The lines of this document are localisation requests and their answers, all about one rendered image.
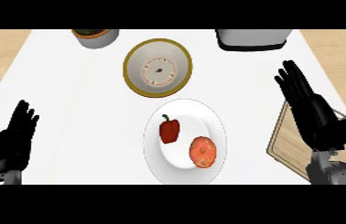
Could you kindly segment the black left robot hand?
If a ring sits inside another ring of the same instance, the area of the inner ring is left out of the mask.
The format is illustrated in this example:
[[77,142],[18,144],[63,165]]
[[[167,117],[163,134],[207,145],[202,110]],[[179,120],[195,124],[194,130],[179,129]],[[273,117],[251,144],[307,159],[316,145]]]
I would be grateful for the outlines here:
[[38,119],[28,102],[21,100],[7,128],[0,132],[0,174],[10,170],[24,171],[28,166]]

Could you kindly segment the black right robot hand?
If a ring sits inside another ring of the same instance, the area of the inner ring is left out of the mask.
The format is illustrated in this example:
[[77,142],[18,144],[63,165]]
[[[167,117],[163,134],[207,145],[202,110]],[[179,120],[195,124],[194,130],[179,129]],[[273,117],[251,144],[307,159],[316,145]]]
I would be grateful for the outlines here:
[[346,120],[338,120],[325,98],[313,92],[306,76],[291,60],[282,61],[275,81],[279,85],[300,136],[312,150],[343,150]]

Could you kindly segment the white plate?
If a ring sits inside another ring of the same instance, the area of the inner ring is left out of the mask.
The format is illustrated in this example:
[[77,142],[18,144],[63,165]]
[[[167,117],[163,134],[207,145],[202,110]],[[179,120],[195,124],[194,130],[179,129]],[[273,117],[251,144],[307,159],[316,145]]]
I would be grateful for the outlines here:
[[[177,140],[165,144],[160,125],[177,120]],[[207,137],[216,145],[216,158],[210,167],[198,168],[191,157],[194,140]],[[164,184],[208,184],[216,178],[228,156],[228,136],[213,109],[200,101],[179,99],[165,103],[152,114],[143,136],[143,154],[149,171]]]

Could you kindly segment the red bell pepper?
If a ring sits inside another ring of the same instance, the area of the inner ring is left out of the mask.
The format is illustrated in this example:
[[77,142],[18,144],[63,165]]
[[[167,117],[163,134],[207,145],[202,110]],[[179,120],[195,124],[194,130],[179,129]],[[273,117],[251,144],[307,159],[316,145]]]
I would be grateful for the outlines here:
[[160,124],[160,137],[164,144],[174,143],[180,133],[180,123],[177,120],[170,120],[164,114],[164,121]]

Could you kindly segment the gold-rimmed white bowl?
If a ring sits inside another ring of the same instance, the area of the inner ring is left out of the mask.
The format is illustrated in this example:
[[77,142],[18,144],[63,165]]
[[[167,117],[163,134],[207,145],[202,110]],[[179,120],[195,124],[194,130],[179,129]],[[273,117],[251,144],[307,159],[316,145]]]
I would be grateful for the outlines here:
[[152,38],[127,53],[123,78],[139,95],[163,98],[183,88],[192,67],[192,58],[183,45],[171,39]]

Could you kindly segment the wooden cutting board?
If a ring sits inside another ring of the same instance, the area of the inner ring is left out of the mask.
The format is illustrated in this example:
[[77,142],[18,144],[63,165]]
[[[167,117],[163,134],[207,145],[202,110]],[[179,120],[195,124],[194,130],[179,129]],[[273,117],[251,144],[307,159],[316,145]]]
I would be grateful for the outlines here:
[[287,102],[282,104],[266,153],[304,180],[309,180],[306,166],[310,162],[310,148],[300,137]]

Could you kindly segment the white toaster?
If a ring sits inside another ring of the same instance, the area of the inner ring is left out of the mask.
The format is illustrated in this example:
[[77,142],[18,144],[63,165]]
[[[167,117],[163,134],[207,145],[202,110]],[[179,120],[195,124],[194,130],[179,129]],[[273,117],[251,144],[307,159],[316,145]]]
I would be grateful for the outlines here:
[[266,51],[281,49],[290,29],[216,29],[220,49],[225,51]]

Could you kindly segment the orange round fruit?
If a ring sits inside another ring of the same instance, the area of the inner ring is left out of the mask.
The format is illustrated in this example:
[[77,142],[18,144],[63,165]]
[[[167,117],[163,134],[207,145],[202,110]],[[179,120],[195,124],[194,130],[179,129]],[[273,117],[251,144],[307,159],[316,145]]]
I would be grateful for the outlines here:
[[189,158],[198,168],[208,168],[216,160],[216,145],[208,137],[200,136],[189,146]]

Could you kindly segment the grey potted plant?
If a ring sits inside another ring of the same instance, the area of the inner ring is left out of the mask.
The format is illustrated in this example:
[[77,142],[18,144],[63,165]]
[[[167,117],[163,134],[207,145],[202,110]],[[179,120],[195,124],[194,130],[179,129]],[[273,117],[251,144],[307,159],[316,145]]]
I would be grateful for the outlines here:
[[109,46],[118,38],[117,29],[105,29],[102,32],[93,35],[81,35],[75,30],[72,30],[71,33],[74,34],[81,46],[92,49]]

